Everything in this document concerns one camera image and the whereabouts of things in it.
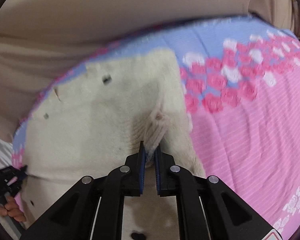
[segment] pink striped fabric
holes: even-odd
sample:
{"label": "pink striped fabric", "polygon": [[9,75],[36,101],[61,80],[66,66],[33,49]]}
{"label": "pink striped fabric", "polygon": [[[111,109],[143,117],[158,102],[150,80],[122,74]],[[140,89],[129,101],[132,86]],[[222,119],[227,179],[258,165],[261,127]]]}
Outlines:
{"label": "pink striped fabric", "polygon": [[274,87],[256,81],[252,102],[216,114],[199,108],[191,136],[207,175],[220,177],[289,239],[300,224],[300,67],[275,78]]}

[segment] silver screw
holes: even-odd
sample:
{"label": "silver screw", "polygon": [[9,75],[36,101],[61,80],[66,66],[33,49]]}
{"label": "silver screw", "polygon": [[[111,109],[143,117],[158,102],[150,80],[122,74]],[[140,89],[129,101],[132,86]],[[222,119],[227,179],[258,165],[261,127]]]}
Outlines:
{"label": "silver screw", "polygon": [[213,184],[216,184],[219,182],[219,178],[217,176],[210,176],[209,181]]}
{"label": "silver screw", "polygon": [[180,167],[177,165],[173,165],[170,167],[170,171],[172,172],[179,172],[180,170],[181,170]]}
{"label": "silver screw", "polygon": [[122,167],[120,167],[120,171],[126,173],[126,172],[130,171],[130,168],[128,166],[122,166]]}
{"label": "silver screw", "polygon": [[92,179],[91,179],[91,177],[89,177],[89,176],[85,176],[85,177],[83,177],[82,180],[81,180],[81,182],[82,182],[83,184],[89,184],[91,181],[92,181]]}

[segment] brown cloth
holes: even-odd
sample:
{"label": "brown cloth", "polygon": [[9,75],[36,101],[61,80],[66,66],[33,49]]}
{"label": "brown cloth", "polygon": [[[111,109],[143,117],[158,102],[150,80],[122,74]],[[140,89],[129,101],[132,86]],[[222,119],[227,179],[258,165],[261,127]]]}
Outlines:
{"label": "brown cloth", "polygon": [[112,38],[248,12],[294,30],[292,0],[7,0],[0,9],[0,138],[11,141],[38,92]]}

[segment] white sticker with red border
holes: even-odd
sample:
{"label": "white sticker with red border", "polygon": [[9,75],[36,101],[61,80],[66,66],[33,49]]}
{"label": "white sticker with red border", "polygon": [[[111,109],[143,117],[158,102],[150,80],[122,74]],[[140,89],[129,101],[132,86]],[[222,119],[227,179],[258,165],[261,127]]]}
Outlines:
{"label": "white sticker with red border", "polygon": [[262,240],[282,240],[282,238],[275,229],[272,229]]}

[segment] hand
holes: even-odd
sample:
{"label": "hand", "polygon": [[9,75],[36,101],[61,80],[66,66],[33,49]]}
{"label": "hand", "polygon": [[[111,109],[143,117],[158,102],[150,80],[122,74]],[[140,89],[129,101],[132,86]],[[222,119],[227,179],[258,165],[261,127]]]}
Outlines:
{"label": "hand", "polygon": [[16,200],[9,196],[7,197],[8,203],[4,206],[0,206],[0,216],[9,216],[14,218],[18,222],[26,222],[26,217],[24,213],[20,210]]}

